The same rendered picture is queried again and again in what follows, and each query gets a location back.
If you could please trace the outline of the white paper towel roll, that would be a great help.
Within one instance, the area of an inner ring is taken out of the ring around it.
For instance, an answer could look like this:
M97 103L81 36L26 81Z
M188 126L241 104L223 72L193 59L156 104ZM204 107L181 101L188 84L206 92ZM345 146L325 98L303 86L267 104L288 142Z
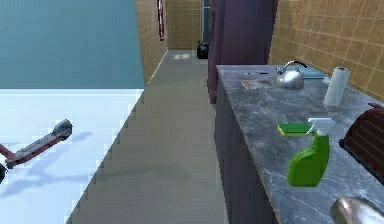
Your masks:
M338 106L349 81L351 71L344 67L335 67L330 79L323 103Z

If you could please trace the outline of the silver metal bowl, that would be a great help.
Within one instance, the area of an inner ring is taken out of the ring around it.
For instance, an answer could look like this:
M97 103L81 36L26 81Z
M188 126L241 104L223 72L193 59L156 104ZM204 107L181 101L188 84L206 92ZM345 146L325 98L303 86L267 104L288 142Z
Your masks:
M329 214L335 224L384 224L384 211L361 197L337 199Z

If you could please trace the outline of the red framed wall picture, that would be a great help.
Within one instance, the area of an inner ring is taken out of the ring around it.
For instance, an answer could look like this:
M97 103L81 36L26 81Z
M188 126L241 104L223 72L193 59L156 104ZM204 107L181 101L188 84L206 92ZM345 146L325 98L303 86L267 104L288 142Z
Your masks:
M156 0L157 3L157 19L158 19L158 34L160 41L165 40L165 22L164 22L164 1Z

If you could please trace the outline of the black bin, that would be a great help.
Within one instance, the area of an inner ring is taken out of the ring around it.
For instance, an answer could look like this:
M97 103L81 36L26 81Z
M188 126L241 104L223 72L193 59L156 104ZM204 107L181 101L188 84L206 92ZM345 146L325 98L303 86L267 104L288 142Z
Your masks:
M198 59L207 59L208 55L209 55L209 43L208 42L198 42L197 58Z

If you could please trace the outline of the dark red toaster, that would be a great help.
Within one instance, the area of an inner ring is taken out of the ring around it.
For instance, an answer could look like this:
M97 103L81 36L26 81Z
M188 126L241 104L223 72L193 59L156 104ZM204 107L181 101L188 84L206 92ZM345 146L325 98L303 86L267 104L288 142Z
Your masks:
M369 106L339 140L339 146L384 185L384 107Z

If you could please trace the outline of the green and yellow sponge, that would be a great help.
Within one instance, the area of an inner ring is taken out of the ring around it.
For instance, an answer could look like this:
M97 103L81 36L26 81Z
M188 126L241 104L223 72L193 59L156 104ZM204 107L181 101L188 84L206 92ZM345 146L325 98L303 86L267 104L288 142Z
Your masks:
M310 126L303 123L283 123L277 126L282 136L313 136L314 131L310 131Z

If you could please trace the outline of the grey marble counter cabinet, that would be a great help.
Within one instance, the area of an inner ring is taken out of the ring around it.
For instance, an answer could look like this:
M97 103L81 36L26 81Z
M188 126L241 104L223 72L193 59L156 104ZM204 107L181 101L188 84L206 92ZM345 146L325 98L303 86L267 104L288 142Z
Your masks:
M338 145L373 98L347 88L337 107L324 105L328 89L309 79L301 90L274 87L272 65L220 65L215 144L229 224L334 224L329 211L343 197L368 199L384 211L384 185ZM318 186L286 181L291 158L309 148L309 136L285 137L281 123L330 117L330 159Z

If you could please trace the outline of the green spray bottle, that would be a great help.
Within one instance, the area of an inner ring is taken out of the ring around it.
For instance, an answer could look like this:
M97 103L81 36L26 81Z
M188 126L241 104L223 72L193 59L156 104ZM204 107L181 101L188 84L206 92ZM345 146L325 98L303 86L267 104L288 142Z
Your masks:
M329 131L336 124L331 118L309 118L306 135L313 135L312 145L292 157L287 183L293 187L316 187L328 166L330 155Z

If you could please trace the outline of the silver kettle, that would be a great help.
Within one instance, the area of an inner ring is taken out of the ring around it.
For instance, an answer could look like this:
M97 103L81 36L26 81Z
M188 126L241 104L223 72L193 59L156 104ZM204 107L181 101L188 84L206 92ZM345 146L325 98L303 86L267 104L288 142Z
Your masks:
M307 67L301 61L293 60L287 62L283 68L277 67L277 77L274 81L274 85L278 88L285 90L301 90L304 87L304 77L299 69L289 70L290 65L301 65L304 68Z

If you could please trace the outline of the dark purple fridge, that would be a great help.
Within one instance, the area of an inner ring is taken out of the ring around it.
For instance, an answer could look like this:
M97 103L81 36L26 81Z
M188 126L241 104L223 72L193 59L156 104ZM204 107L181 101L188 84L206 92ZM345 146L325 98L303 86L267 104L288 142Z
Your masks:
M207 88L216 103L217 65L266 65L279 0L210 0Z

